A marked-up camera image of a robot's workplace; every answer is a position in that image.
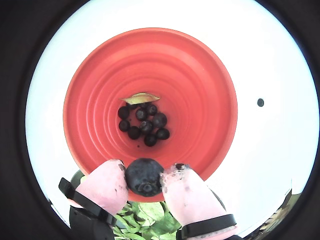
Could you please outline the pink tipped gripper finger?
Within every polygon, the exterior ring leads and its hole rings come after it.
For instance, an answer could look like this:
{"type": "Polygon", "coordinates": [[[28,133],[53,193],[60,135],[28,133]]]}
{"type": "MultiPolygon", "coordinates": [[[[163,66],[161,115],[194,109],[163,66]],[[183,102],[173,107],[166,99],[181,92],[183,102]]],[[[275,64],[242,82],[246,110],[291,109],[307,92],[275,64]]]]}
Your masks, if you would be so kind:
{"type": "Polygon", "coordinates": [[[77,240],[113,240],[116,214],[128,200],[126,168],[119,159],[111,159],[74,187],[61,178],[58,188],[70,204],[69,224],[77,240]]]}
{"type": "Polygon", "coordinates": [[[164,200],[180,223],[178,240],[226,240],[237,223],[203,179],[188,165],[176,163],[160,174],[164,200]]]}

